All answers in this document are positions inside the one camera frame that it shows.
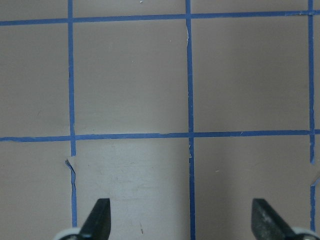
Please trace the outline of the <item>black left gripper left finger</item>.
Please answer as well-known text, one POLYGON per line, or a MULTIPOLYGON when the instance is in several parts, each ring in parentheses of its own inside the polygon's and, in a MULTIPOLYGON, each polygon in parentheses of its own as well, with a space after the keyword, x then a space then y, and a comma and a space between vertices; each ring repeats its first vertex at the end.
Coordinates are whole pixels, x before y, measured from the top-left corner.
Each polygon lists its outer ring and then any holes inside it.
POLYGON ((108 238, 111 233, 111 203, 99 198, 81 227, 80 238, 108 238))

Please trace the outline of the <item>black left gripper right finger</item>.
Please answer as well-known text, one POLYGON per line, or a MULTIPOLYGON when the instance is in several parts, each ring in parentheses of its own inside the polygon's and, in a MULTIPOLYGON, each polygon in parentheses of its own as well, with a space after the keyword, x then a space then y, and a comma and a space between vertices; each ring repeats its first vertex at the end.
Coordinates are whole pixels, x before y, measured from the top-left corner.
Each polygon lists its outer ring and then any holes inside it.
POLYGON ((294 231, 263 198, 254 198, 251 206, 251 231, 256 240, 289 240, 294 231))

